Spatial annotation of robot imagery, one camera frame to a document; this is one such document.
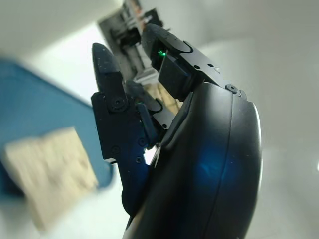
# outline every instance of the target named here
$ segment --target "green led light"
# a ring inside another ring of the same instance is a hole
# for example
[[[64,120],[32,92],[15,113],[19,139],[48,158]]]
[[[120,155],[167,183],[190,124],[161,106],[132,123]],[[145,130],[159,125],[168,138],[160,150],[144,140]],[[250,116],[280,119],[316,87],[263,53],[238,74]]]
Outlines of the green led light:
[[[167,55],[167,53],[166,53],[166,52],[163,52],[163,51],[158,51],[158,54],[159,54],[160,56],[166,56],[166,55]]]

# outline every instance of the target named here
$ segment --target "robotic arm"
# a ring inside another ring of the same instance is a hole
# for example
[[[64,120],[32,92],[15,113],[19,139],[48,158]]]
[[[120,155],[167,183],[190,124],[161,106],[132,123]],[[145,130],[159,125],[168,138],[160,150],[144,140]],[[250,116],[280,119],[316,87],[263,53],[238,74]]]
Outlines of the robotic arm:
[[[159,81],[183,101],[176,116],[140,85],[123,85],[114,56],[93,45],[92,105],[103,158],[119,167],[128,228],[137,221],[130,238],[244,238],[262,167],[255,105],[209,58],[161,27],[148,24],[142,46]],[[155,145],[147,165],[144,150]]]

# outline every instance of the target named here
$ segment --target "black curved cover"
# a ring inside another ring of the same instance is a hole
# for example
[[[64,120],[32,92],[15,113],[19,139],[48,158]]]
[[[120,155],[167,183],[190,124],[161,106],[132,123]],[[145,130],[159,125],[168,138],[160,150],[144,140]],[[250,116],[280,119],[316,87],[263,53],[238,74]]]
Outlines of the black curved cover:
[[[256,107],[201,84],[187,115],[160,149],[134,239],[242,239],[253,216],[261,171]]]

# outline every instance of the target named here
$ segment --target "sponge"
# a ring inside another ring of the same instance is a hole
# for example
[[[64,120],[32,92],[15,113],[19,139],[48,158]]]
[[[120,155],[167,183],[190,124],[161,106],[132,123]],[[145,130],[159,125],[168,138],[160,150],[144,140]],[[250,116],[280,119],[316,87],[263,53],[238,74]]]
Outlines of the sponge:
[[[4,147],[2,163],[25,193],[34,224],[46,231],[98,182],[74,128]]]

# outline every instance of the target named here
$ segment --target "black screw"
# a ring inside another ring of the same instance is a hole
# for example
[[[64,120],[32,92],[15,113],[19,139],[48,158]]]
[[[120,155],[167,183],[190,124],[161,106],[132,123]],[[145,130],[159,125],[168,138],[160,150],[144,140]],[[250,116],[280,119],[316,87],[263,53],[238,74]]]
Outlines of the black screw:
[[[238,89],[231,84],[226,85],[225,88],[231,91],[233,94],[236,94],[238,92]]]
[[[145,139],[144,138],[140,138],[139,139],[139,146],[144,146],[146,144]]]
[[[125,104],[124,99],[122,97],[115,97],[112,99],[112,107],[115,109],[119,109],[123,107]]]
[[[120,153],[120,147],[118,146],[112,146],[111,148],[111,153],[114,155],[114,154],[119,154]]]

